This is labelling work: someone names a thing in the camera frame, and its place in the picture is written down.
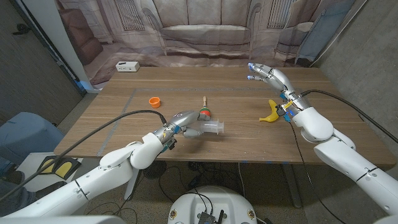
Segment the robot finger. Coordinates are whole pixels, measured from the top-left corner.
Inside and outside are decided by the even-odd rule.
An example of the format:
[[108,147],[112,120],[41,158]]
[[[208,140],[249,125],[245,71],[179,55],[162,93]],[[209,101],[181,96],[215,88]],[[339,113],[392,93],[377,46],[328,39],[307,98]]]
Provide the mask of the robot finger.
[[187,128],[182,135],[186,138],[195,138],[198,137],[199,135],[203,134],[203,131],[198,131],[193,128]]
[[199,113],[198,121],[209,121],[209,120],[211,120],[211,117],[203,113]]

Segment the couch image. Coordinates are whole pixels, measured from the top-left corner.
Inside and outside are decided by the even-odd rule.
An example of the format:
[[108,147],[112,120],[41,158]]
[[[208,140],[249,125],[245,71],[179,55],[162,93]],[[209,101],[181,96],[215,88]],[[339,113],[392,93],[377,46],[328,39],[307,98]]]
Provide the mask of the couch image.
[[141,0],[167,50],[251,58],[254,18],[261,0]]

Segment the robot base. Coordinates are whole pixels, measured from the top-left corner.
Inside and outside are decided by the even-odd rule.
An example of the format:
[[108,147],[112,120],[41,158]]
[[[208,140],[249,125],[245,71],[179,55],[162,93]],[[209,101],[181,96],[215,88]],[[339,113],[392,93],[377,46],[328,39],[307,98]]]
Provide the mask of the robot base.
[[[200,194],[206,195],[213,204],[213,216],[218,221],[221,210],[224,210],[222,224],[257,223],[253,206],[240,194],[231,189],[220,186],[202,186],[197,188]],[[207,198],[203,197],[206,203],[207,214],[211,212],[211,205]],[[205,211],[205,204],[197,194],[184,194],[172,205],[168,217],[168,224],[190,224],[199,223],[200,214]]]

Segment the chair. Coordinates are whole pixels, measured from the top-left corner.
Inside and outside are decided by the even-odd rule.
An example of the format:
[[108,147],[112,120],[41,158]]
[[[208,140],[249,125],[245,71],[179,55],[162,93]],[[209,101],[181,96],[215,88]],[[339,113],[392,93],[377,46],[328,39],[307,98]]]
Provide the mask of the chair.
[[21,112],[0,127],[0,157],[20,165],[31,152],[52,152],[63,134],[41,116]]
[[144,15],[167,50],[208,55],[253,50],[254,18],[261,0],[141,0]]

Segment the printed backdrop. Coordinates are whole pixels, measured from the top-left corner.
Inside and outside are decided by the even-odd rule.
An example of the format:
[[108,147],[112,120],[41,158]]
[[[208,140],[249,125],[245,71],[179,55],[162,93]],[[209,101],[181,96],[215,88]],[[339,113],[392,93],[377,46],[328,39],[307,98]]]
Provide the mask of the printed backdrop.
[[[93,37],[121,48],[93,77],[109,79],[118,61],[141,66],[308,66],[364,0],[56,0],[79,9]],[[71,42],[84,19],[63,19]],[[73,44],[83,64],[101,44]]]

